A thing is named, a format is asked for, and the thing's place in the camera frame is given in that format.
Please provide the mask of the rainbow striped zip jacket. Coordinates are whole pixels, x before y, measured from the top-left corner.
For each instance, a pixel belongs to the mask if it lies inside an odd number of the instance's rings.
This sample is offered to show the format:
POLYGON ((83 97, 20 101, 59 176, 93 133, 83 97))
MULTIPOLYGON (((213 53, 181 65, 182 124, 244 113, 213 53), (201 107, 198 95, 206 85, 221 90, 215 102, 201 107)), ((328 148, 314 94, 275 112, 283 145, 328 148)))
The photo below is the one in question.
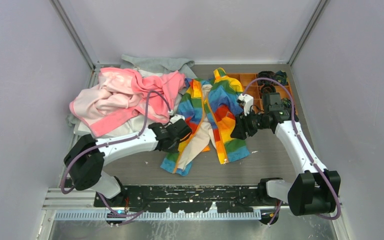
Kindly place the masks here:
POLYGON ((236 116, 243 113, 237 102, 243 93, 243 85, 227 75, 221 67, 213 71, 209 79, 187 78, 186 92, 182 96, 177 113, 184 116, 191 134, 181 142, 177 153, 168 153, 160 167, 172 174, 186 176, 192 161, 213 145, 220 164, 235 162, 250 152, 242 139, 232 138, 236 116))

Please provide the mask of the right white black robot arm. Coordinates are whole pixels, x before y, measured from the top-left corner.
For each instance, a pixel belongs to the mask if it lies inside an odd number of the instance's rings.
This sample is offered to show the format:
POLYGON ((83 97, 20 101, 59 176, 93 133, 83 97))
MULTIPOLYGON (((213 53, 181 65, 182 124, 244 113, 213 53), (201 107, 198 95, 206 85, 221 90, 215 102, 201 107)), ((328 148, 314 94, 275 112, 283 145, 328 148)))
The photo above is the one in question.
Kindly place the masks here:
POLYGON ((281 178, 264 178, 259 183, 257 198, 263 205, 276 199, 288 204, 295 216, 318 215, 337 219, 341 213, 339 189, 341 177, 320 161, 306 139, 293 107, 286 108, 279 93, 263 95, 263 112, 254 111, 254 98, 240 94, 237 102, 243 112, 236 115, 231 133, 234 139, 244 140, 258 130, 270 129, 283 144, 296 173, 294 182, 281 178))

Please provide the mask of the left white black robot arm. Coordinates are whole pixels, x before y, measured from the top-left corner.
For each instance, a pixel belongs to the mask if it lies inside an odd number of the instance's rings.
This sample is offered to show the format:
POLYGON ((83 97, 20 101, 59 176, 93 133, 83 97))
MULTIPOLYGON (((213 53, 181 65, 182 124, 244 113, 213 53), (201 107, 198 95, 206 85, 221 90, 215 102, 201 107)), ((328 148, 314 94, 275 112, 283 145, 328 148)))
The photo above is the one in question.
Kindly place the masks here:
POLYGON ((94 190, 113 206, 126 200, 121 182, 104 172, 104 166, 141 152, 176 153, 179 145, 192 134, 183 117, 175 116, 168 124, 152 123, 139 132, 119 137, 94 138, 83 135, 69 150, 63 162, 73 189, 94 190))

